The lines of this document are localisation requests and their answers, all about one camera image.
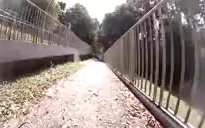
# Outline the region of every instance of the sky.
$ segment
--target sky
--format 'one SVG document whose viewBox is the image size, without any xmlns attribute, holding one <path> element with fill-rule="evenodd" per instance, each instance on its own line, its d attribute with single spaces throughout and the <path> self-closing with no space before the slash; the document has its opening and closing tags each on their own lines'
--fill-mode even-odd
<svg viewBox="0 0 205 128">
<path fill-rule="evenodd" d="M 63 0 L 66 3 L 66 8 L 70 8 L 76 3 L 85 6 L 92 18 L 97 18 L 101 23 L 104 15 L 113 12 L 117 5 L 125 3 L 126 0 Z"/>
</svg>

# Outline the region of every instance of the metal fence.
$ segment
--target metal fence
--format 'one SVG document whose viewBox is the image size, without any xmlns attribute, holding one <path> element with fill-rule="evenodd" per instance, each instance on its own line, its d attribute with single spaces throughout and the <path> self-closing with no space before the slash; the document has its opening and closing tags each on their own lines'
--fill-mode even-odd
<svg viewBox="0 0 205 128">
<path fill-rule="evenodd" d="M 0 39 L 71 46 L 82 54 L 91 52 L 90 46 L 56 17 L 29 0 L 0 0 Z"/>
<path fill-rule="evenodd" d="M 161 0 L 104 54 L 104 61 L 186 127 L 205 128 L 205 27 Z"/>
</svg>

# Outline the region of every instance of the grass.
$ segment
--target grass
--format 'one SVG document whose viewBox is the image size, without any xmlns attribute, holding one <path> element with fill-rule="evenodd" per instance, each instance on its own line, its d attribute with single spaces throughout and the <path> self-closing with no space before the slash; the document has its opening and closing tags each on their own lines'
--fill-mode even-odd
<svg viewBox="0 0 205 128">
<path fill-rule="evenodd" d="M 145 80 L 143 80 L 142 81 L 142 83 L 143 83 L 143 89 L 142 89 L 142 91 L 143 92 L 145 92 L 147 95 L 149 95 L 149 84 L 150 84 L 150 82 L 149 81 L 147 81 L 147 86 L 145 87 L 145 85 L 146 85 L 146 81 Z M 153 97 L 153 93 L 154 93 L 154 84 L 151 84 L 151 96 L 150 97 Z M 156 95 L 156 103 L 158 104 L 158 101 L 159 101 L 159 96 L 160 96 L 160 94 L 161 94 L 161 89 L 160 89 L 160 87 L 157 87 L 157 95 Z M 167 98 L 168 98 L 168 91 L 166 91 L 166 90 L 164 90 L 163 91 L 163 102 L 162 102 L 162 107 L 166 107 L 166 103 L 167 103 Z M 171 97 L 170 97 L 170 102 L 169 102 L 169 108 L 168 108 L 168 111 L 171 113 L 171 114 L 173 114 L 173 111 L 175 110 L 175 106 L 176 106 L 176 104 L 177 104 L 177 100 L 178 100 L 178 98 L 176 97 L 176 96 L 174 96 L 174 95 L 171 95 Z M 182 121 L 184 121 L 184 119 L 185 119 L 185 117 L 186 117 L 186 113 L 187 113 L 187 111 L 188 111 L 188 108 L 189 108 L 189 105 L 185 102 L 185 101 L 183 101 L 183 100 L 181 100 L 180 101 L 180 105 L 179 105 L 179 111 L 178 111 L 178 113 L 177 113 L 177 116 L 180 118 L 180 119 L 182 119 Z M 194 126 L 194 127 L 198 127 L 198 125 L 199 125 L 199 123 L 200 123 L 200 121 L 201 121 L 201 118 L 202 118 L 202 112 L 201 111 L 199 111 L 199 110 L 197 110 L 197 109 L 195 109 L 195 108 L 192 108 L 192 111 L 191 111 L 191 115 L 190 115 L 190 117 L 189 117 L 189 120 L 188 120 L 188 123 L 190 124 L 190 125 L 192 125 L 192 126 Z"/>
<path fill-rule="evenodd" d="M 13 82 L 4 82 L 0 85 L 0 121 L 5 122 L 10 118 L 27 114 L 25 104 L 37 101 L 44 96 L 45 90 L 89 62 L 90 60 L 66 63 L 34 75 L 23 76 Z"/>
</svg>

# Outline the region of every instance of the vertical bar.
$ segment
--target vertical bar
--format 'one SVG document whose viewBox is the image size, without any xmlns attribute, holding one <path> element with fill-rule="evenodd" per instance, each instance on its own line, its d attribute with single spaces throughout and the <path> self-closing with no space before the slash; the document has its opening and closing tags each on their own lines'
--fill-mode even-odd
<svg viewBox="0 0 205 128">
<path fill-rule="evenodd" d="M 158 39 L 158 21 L 156 19 L 156 13 L 153 13 L 153 24 L 154 24 L 154 31 L 155 31 L 155 48 L 156 48 L 156 69 L 155 69 L 155 84 L 154 84 L 154 92 L 153 92 L 153 100 L 156 102 L 157 96 L 157 86 L 158 86 L 158 79 L 159 79 L 159 39 Z"/>
<path fill-rule="evenodd" d="M 140 75 L 141 75 L 141 43 L 140 43 L 140 26 L 137 26 L 137 44 L 138 44 L 138 87 L 139 87 L 139 79 L 140 79 Z"/>
<path fill-rule="evenodd" d="M 149 64 L 148 64 L 148 60 L 149 60 L 149 57 L 148 57 L 148 31 L 147 31 L 147 22 L 148 20 L 145 20 L 144 22 L 144 31 L 145 31 L 145 85 L 144 85 L 144 90 L 145 90 L 145 93 L 147 93 L 147 81 L 148 81 L 148 70 L 149 70 Z"/>
<path fill-rule="evenodd" d="M 198 47 L 198 41 L 197 41 L 197 36 L 193 36 L 193 42 L 194 42 L 194 49 L 195 49 L 195 55 L 194 55 L 194 60 L 195 60 L 195 73 L 194 73 L 194 80 L 193 80 L 193 86 L 192 86 L 192 91 L 191 91 L 191 95 L 190 95 L 190 102 L 192 102 L 191 100 L 195 100 L 194 96 L 196 94 L 196 91 L 198 89 L 198 83 L 199 83 L 199 70 L 200 70 L 200 60 L 199 60 L 199 47 Z M 187 123 L 188 119 L 190 117 L 191 114 L 191 106 L 189 106 L 186 117 L 184 122 Z"/>
<path fill-rule="evenodd" d="M 167 97 L 167 103 L 166 103 L 166 109 L 169 108 L 170 103 L 170 97 L 172 93 L 173 88 L 173 79 L 174 79 L 174 34 L 173 34 L 173 26 L 172 22 L 169 21 L 170 24 L 170 81 L 169 81 L 169 91 L 168 91 L 168 97 Z"/>
<path fill-rule="evenodd" d="M 144 70 L 144 64 L 145 64 L 145 59 L 144 59 L 144 52 L 145 52 L 145 50 L 144 50 L 144 32 L 145 32 L 145 30 L 144 30 L 144 27 L 142 26 L 142 25 L 140 25 L 140 28 L 141 28 L 141 50 L 142 50 L 142 61 L 141 61 L 141 64 L 142 64 L 142 73 L 141 73 L 141 90 L 143 91 L 143 79 L 144 79 L 144 73 L 145 73 L 145 70 Z"/>
<path fill-rule="evenodd" d="M 161 43 L 162 43 L 162 83 L 161 83 L 161 89 L 160 89 L 160 99 L 159 99 L 159 106 L 162 105 L 163 101 L 163 91 L 165 89 L 165 81 L 166 81 L 166 37 L 165 37 L 165 29 L 164 29 L 164 23 L 163 23 L 163 15 L 162 14 L 162 8 L 158 11 L 159 14 L 159 22 L 161 25 Z"/>
<path fill-rule="evenodd" d="M 183 26 L 180 22 L 180 34 L 181 34 L 181 78 L 180 78 L 180 88 L 178 92 L 178 99 L 177 99 L 177 105 L 175 107 L 174 115 L 177 115 L 180 101 L 181 101 L 181 90 L 183 88 L 184 84 L 184 76 L 185 76 L 185 41 L 184 41 L 184 34 L 183 34 Z"/>
<path fill-rule="evenodd" d="M 120 71 L 121 71 L 121 73 L 123 73 L 123 67 L 124 67 L 124 65 L 123 65 L 123 63 L 124 63 L 124 54 L 123 54 L 123 41 L 122 40 L 120 40 L 120 64 L 121 64 L 121 66 L 120 66 Z"/>
<path fill-rule="evenodd" d="M 153 83 L 153 31 L 151 25 L 151 17 L 149 17 L 149 43 L 150 43 L 150 83 L 149 83 L 149 96 L 151 96 L 152 83 Z"/>
</svg>

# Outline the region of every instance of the gravel path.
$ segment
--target gravel path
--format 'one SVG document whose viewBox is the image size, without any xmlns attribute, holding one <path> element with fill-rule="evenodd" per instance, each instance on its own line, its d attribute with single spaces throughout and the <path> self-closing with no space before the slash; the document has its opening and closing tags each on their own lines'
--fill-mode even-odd
<svg viewBox="0 0 205 128">
<path fill-rule="evenodd" d="M 29 114 L 4 127 L 25 123 L 22 128 L 161 128 L 101 62 L 90 62 L 51 87 L 46 95 Z"/>
</svg>

